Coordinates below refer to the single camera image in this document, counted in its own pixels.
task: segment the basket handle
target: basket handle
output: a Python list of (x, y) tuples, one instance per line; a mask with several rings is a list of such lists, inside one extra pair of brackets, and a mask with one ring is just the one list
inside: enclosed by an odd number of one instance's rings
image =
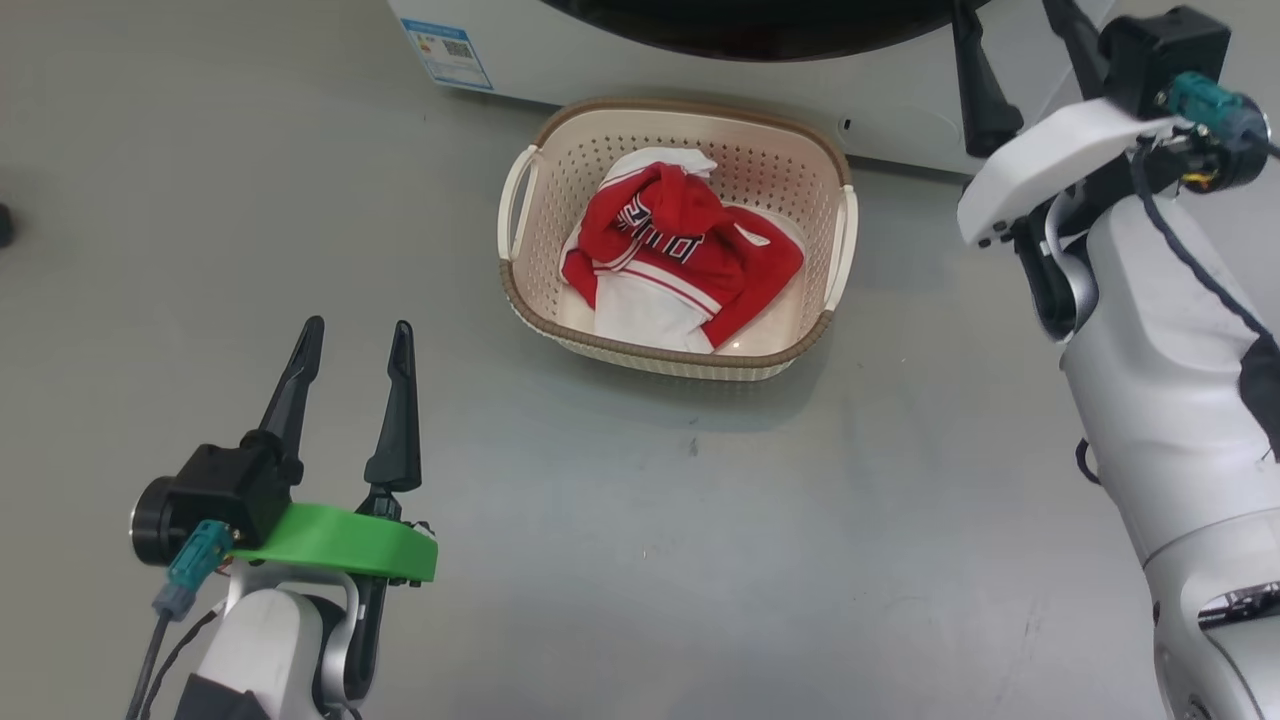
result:
[(534, 200), (534, 193), (530, 192), (534, 187), (532, 177), (529, 178), (527, 190), (525, 190), (525, 202), (520, 208), (515, 234), (512, 234), (511, 229), (511, 211), (516, 204), (516, 190), (520, 187), (520, 181), (532, 167), (538, 150), (536, 145), (526, 147), (511, 165), (511, 172), (507, 173), (507, 182), (502, 186), (502, 200), (498, 201), (498, 258), (503, 260), (511, 260), (512, 256), (520, 252), (518, 243), (525, 237), (525, 218), (529, 217), (529, 205)]
[(836, 241), (831, 255), (831, 270), (827, 275), (827, 310), (840, 305), (845, 293), (849, 270), (854, 266), (854, 249), (858, 246), (858, 195), (852, 186), (844, 186), (844, 204), (836, 209)]

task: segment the clothing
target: clothing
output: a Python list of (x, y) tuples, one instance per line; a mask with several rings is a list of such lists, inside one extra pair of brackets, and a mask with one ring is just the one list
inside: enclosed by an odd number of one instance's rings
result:
[(605, 174), (561, 254), (595, 310), (595, 334), (710, 352), (759, 315), (804, 264), (795, 238), (721, 204), (700, 151), (652, 147)]

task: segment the beige plastic basket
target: beige plastic basket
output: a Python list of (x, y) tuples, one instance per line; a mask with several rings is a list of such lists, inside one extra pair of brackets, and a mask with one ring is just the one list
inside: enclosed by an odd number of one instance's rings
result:
[[(796, 278), (714, 355), (594, 336), (586, 302), (559, 279), (561, 247), (604, 173), (641, 147), (701, 150), (719, 165), (709, 184), (722, 201), (758, 209), (804, 245)], [(822, 337), (856, 236), (849, 167), (823, 137), (790, 120), (664, 100), (594, 100), (559, 111), (511, 167), (498, 209), (502, 284), (530, 328), (605, 363), (714, 380), (773, 377)]]

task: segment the black hole on washing machine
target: black hole on washing machine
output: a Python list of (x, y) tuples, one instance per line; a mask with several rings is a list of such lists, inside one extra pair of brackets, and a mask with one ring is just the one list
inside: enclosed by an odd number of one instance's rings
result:
[(918, 37), (951, 19), (950, 0), (543, 3), (603, 31), (664, 50), (758, 61), (856, 55)]

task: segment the white washing machine panel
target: white washing machine panel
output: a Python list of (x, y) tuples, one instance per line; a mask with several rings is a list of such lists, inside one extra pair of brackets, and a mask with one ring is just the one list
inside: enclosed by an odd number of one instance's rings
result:
[[(760, 63), (663, 50), (540, 0), (389, 1), (442, 85), (554, 105), (627, 95), (718, 101), (803, 120), (850, 155), (965, 173), (980, 164), (964, 152), (948, 26), (856, 55)], [(1112, 5), (1078, 3), (1094, 22)], [(1070, 78), (1041, 1), (991, 0), (978, 14), (1005, 95), (1036, 122)]]

